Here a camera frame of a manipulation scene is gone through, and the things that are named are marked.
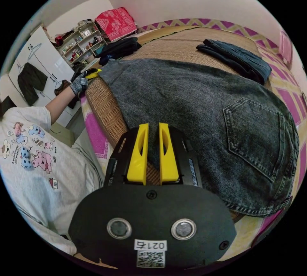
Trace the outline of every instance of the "qr code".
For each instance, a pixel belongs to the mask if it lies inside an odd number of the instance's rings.
[[[165,251],[138,250],[137,267],[165,267]]]

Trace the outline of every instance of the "white wardrobe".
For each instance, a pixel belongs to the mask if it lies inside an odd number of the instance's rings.
[[[23,66],[27,62],[48,77],[44,90],[35,90],[38,95],[38,100],[33,106],[47,105],[56,97],[54,90],[60,87],[63,80],[70,82],[74,74],[72,68],[54,48],[42,27],[39,27],[28,39],[9,72],[9,78],[21,95],[22,92],[18,84],[18,75],[22,72]],[[73,109],[66,107],[65,111],[57,120],[57,123],[66,127],[80,107],[80,101],[77,102]]]

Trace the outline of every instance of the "pink patterned bedsheet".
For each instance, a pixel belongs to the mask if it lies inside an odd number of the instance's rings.
[[[113,147],[102,132],[85,94],[80,97],[86,131],[101,168],[106,174],[106,168],[113,152]]]

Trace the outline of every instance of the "pink pillow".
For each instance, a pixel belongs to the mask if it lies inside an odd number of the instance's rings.
[[[280,32],[279,53],[287,61],[288,64],[291,64],[292,42],[289,36],[284,31]]]

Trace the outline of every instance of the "gray glove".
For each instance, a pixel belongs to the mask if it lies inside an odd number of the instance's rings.
[[[87,89],[88,79],[84,78],[87,75],[87,71],[82,72],[75,80],[71,83],[70,88],[77,96],[78,93],[81,93]]]

